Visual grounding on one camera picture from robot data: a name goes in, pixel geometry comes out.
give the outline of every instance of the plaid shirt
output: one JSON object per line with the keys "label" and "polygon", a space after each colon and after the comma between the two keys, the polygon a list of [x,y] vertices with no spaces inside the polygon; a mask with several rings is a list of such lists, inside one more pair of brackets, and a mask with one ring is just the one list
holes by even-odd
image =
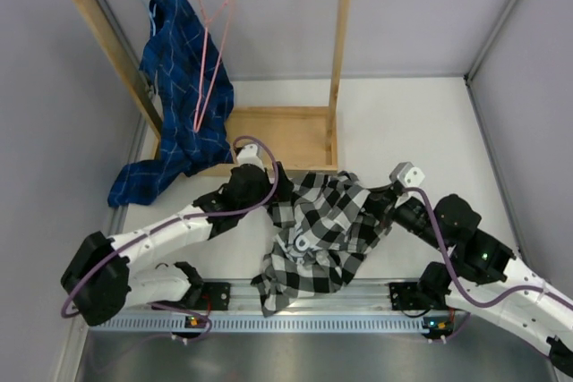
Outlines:
{"label": "plaid shirt", "polygon": [[[150,81],[157,74],[156,91],[163,106],[160,160],[125,166],[113,184],[107,203],[149,205],[180,174],[187,176],[219,163],[231,163],[225,120],[233,109],[233,86],[220,65],[199,132],[193,132],[204,31],[187,0],[151,0],[156,8],[157,33],[143,50],[140,70]],[[208,37],[203,95],[207,94],[218,50]]]}
{"label": "plaid shirt", "polygon": [[297,298],[335,293],[349,284],[383,235],[380,223],[363,211],[370,192],[356,175],[308,173],[293,183],[290,201],[269,206],[273,224],[283,230],[251,282],[266,317]]}

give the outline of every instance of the white floor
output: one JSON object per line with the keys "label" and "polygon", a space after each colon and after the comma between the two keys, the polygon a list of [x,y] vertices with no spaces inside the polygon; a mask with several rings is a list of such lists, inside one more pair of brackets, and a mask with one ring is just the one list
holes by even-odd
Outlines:
{"label": "white floor", "polygon": [[[235,84],[241,106],[326,105],[329,81],[245,81]],[[264,136],[257,136],[264,141]],[[143,150],[148,157],[150,132]],[[369,187],[388,183],[401,161],[426,174],[432,203],[450,193],[482,215],[481,228],[511,248],[515,239],[461,78],[343,80],[338,101],[338,165]],[[226,178],[180,176],[155,203],[130,205],[124,230],[168,216]],[[259,209],[221,236],[181,249],[167,262],[189,261],[204,278],[245,279],[259,273],[276,230]],[[436,250],[395,226],[361,266],[357,278],[418,277]]]}

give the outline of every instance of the black and white checkered shirt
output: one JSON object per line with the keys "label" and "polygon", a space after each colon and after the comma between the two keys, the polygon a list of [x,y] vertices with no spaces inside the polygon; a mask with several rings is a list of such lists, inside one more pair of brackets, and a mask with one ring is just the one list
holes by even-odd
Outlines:
{"label": "black and white checkered shirt", "polygon": [[361,210],[370,192],[356,175],[308,173],[293,183],[290,201],[269,206],[273,224],[283,230],[251,282],[265,316],[350,283],[383,235],[380,223]]}

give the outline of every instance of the blue hanger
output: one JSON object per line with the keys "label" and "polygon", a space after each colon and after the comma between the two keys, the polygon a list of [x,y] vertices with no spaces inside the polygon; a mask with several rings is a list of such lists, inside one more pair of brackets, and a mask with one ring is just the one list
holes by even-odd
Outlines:
{"label": "blue hanger", "polygon": [[153,19],[155,18],[155,11],[156,11],[158,6],[156,4],[153,5],[153,13],[152,13],[150,11],[150,8],[146,4],[145,0],[141,0],[141,3],[143,4],[143,7],[146,9],[147,13],[150,15],[151,36],[155,36],[155,33],[157,32],[157,28],[155,27],[155,20],[153,20]]}

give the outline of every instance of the pink hanger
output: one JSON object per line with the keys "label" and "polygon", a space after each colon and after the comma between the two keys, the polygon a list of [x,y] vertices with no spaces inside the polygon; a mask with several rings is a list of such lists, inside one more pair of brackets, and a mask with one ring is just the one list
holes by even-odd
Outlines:
{"label": "pink hanger", "polygon": [[[213,85],[215,84],[215,79],[217,78],[218,67],[221,65],[221,56],[223,55],[223,48],[225,47],[225,40],[227,39],[227,33],[229,30],[229,23],[231,22],[231,17],[233,16],[233,7],[235,0],[225,0],[218,11],[209,18],[205,13],[205,7],[203,6],[202,0],[199,1],[199,6],[201,8],[201,16],[203,17],[203,25],[205,27],[205,38],[203,40],[203,53],[201,56],[201,75],[199,77],[199,97],[197,98],[197,106],[195,107],[195,118],[193,120],[193,131],[198,132],[203,123],[203,117],[207,111],[207,104],[211,97],[211,92],[213,91]],[[213,78],[211,79],[211,84],[207,90],[207,95],[205,96],[205,102],[203,103],[203,109],[201,110],[201,116],[199,116],[199,110],[201,108],[201,100],[203,99],[203,75],[205,73],[205,62],[207,57],[207,39],[209,37],[209,25],[218,17],[218,15],[225,9],[225,6],[229,5],[229,15],[227,17],[227,23],[225,24],[225,31],[223,32],[223,38],[221,39],[221,48],[218,51],[217,64],[215,65],[215,71],[213,71]]]}

